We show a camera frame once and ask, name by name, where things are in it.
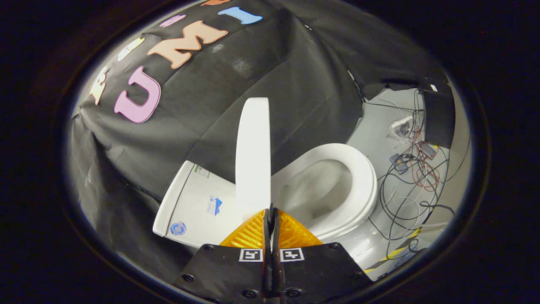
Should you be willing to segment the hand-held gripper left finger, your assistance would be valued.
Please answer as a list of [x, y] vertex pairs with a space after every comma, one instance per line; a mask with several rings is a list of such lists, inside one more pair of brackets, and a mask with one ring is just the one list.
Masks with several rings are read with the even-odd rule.
[[242, 223], [221, 244], [203, 244], [175, 286], [200, 302], [264, 304], [271, 268], [268, 209]]

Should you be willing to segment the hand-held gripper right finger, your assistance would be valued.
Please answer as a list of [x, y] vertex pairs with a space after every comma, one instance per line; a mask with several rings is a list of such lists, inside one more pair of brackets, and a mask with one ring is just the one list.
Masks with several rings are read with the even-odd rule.
[[330, 304], [373, 284], [339, 242], [323, 243], [278, 208], [272, 224], [270, 297], [278, 304]]

